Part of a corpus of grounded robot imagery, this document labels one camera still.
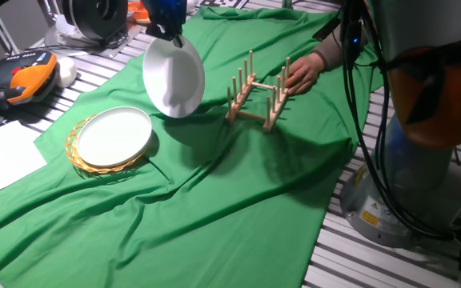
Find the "bare person hand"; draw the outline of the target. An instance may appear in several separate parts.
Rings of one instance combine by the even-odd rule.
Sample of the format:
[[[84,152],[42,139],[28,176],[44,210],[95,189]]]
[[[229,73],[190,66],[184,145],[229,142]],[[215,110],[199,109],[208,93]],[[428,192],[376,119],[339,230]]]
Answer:
[[[324,71],[323,59],[316,53],[297,59],[290,65],[285,82],[289,95],[305,94]]]

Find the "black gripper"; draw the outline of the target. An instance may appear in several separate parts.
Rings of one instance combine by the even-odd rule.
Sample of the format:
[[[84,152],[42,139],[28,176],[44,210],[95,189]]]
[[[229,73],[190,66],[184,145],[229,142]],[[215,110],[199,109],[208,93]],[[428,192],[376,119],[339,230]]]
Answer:
[[[183,48],[181,35],[186,22],[187,0],[141,0],[141,3],[150,19],[146,33]]]

